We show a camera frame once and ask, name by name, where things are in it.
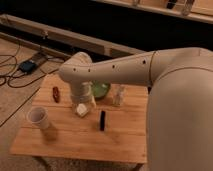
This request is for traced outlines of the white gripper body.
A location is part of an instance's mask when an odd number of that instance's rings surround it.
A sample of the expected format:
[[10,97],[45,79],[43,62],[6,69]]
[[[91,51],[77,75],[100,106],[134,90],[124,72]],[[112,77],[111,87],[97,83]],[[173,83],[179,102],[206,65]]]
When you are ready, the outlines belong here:
[[95,99],[84,103],[74,103],[72,105],[72,111],[79,117],[85,117],[96,107]]

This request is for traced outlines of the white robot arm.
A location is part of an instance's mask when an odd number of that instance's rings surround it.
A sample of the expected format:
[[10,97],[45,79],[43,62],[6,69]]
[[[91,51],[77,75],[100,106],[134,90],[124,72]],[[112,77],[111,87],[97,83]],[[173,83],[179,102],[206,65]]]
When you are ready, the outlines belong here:
[[213,171],[212,50],[156,50],[97,63],[78,52],[59,75],[76,102],[89,100],[92,81],[149,87],[149,171]]

